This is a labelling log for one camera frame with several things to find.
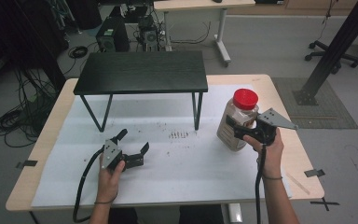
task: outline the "small dark marks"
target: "small dark marks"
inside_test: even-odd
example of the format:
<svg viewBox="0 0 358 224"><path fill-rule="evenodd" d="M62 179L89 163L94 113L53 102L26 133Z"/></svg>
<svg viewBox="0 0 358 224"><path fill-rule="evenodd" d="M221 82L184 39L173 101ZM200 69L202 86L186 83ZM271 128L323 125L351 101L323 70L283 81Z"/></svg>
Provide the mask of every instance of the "small dark marks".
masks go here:
<svg viewBox="0 0 358 224"><path fill-rule="evenodd" d="M187 138L188 137L188 132L178 132L178 131L173 131L171 132L170 138Z"/></svg>

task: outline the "gray mat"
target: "gray mat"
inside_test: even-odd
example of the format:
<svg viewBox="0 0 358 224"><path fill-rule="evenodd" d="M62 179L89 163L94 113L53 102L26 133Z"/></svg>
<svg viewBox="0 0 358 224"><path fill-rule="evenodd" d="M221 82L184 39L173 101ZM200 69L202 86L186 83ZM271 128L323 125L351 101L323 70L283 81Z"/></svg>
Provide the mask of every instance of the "gray mat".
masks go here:
<svg viewBox="0 0 358 224"><path fill-rule="evenodd" d="M299 91L307 78L275 77L272 79L290 120L301 129L358 129L357 124L338 99L328 81L315 98L318 105L298 105L292 91Z"/></svg>

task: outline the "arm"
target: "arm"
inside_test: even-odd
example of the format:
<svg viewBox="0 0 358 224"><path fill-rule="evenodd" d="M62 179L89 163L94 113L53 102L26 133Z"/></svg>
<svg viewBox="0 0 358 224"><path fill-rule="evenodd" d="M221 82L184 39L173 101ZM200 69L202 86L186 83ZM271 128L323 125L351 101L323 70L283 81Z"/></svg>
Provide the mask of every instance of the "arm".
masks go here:
<svg viewBox="0 0 358 224"><path fill-rule="evenodd" d="M249 143L260 155L261 144L253 137L245 135L243 140ZM264 191L269 223L299 223L286 189L281 179L281 158L284 145L280 130L277 129L275 141L267 147L266 163L263 170Z"/></svg>
<svg viewBox="0 0 358 224"><path fill-rule="evenodd" d="M121 161L115 171L112 173L108 169L100 168L98 180L98 193L95 199L95 205L92 210L89 224L107 224L109 218L110 206L117 196L118 180L123 172L125 162Z"/></svg>

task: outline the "black wooden platform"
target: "black wooden platform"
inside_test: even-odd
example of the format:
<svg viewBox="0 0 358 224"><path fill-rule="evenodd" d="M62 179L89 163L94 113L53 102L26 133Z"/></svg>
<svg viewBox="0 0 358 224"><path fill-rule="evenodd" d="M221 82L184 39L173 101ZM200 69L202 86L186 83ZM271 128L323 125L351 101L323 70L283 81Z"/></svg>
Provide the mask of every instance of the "black wooden platform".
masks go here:
<svg viewBox="0 0 358 224"><path fill-rule="evenodd" d="M201 51L91 53L75 86L100 132L113 94L192 93L195 129L200 124L202 94L208 91ZM199 94L196 106L195 93ZM110 95L100 126L85 95Z"/></svg>

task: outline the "human hand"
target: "human hand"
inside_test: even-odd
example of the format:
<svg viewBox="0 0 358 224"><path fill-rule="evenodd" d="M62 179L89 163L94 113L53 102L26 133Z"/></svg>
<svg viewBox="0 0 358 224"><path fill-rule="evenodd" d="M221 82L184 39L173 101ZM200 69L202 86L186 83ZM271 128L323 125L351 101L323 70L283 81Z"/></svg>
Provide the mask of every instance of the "human hand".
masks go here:
<svg viewBox="0 0 358 224"><path fill-rule="evenodd" d="M243 140L251 145L257 152L260 158L262 144L249 135L245 135ZM281 139L281 132L277 128L274 142L267 147L266 162L264 164L263 176L270 178L279 178L281 174L281 159L283 152L283 142Z"/></svg>
<svg viewBox="0 0 358 224"><path fill-rule="evenodd" d="M103 154L100 156L100 173L98 177L98 193L96 203L110 203L116 198L118 192L118 181L126 163L121 161L116 166L115 171L102 169Z"/></svg>

